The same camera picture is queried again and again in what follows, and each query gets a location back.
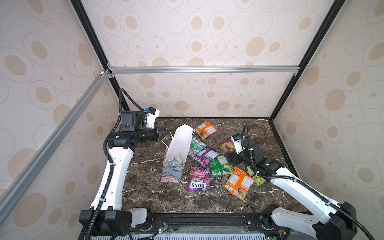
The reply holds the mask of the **red yellow Fox's fruits packet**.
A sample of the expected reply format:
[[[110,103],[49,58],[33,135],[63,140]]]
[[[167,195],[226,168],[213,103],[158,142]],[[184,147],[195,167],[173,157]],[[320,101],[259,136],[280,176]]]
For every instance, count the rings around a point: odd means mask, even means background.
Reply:
[[[226,141],[225,143],[223,143],[222,145],[220,145],[220,150],[224,153],[226,152],[232,152],[232,151],[235,151],[236,148],[235,148],[235,145],[234,145],[234,142],[232,140],[228,140]]]

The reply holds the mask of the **white paper bag colourful print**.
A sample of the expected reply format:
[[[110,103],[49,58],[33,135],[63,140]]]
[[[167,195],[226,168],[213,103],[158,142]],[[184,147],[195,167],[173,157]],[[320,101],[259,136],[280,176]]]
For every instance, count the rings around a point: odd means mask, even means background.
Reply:
[[[161,182],[178,183],[188,157],[194,130],[189,125],[178,127],[165,151]]]

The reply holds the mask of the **purple Fox's berries packet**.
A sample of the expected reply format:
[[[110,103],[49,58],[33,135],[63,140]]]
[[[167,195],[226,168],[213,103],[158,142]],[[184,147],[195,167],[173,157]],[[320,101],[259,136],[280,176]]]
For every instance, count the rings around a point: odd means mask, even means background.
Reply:
[[[198,152],[192,159],[198,162],[203,168],[206,168],[211,161],[213,161],[220,152],[210,147],[205,147]]]

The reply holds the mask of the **pink purple Fox's packet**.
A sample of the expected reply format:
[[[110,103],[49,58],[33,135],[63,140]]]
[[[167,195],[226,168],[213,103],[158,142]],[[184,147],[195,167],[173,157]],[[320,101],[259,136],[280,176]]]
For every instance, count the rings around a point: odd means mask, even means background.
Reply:
[[[210,172],[209,170],[192,166],[190,168],[190,177],[187,192],[209,191],[210,190]]]

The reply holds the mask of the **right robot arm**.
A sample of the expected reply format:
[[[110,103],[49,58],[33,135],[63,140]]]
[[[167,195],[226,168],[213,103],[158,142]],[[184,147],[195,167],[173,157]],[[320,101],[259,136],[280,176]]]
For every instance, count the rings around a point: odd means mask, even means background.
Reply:
[[[250,167],[242,171],[235,167],[224,188],[244,200],[255,178],[262,178],[287,192],[300,202],[309,214],[286,210],[271,204],[260,214],[254,214],[266,231],[277,227],[288,228],[317,240],[351,240],[362,231],[370,240],[374,236],[357,220],[356,209],[349,203],[340,204],[328,198],[296,177],[288,168],[273,158],[266,158],[258,142],[251,139],[250,125],[241,134],[231,136],[235,149],[227,153],[229,162]]]

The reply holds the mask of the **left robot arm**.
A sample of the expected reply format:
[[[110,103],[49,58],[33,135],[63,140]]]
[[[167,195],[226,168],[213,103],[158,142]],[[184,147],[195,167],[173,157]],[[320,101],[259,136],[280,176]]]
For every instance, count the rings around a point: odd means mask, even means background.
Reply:
[[[118,119],[104,140],[103,152],[107,165],[97,195],[89,210],[81,211],[79,222],[86,229],[84,239],[91,237],[131,236],[136,226],[150,226],[151,210],[133,208],[122,210],[123,187],[128,167],[140,143],[159,142],[169,131],[155,126],[160,111],[140,107],[129,94],[119,90]]]

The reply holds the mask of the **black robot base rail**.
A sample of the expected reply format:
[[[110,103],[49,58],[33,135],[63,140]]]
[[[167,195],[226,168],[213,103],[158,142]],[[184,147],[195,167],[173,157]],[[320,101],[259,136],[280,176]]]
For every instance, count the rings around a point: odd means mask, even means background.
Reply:
[[[181,227],[241,227],[251,231],[277,231],[282,228],[296,230],[312,235],[318,240],[339,240],[341,237],[332,223],[322,224],[312,215],[288,212],[287,222],[278,223],[278,215],[266,213],[224,213],[224,214],[153,214],[150,209],[130,211],[101,210],[95,215],[94,210],[81,211],[79,222],[86,229],[85,238],[123,237],[131,231],[156,232],[157,224],[163,224],[177,230]]]

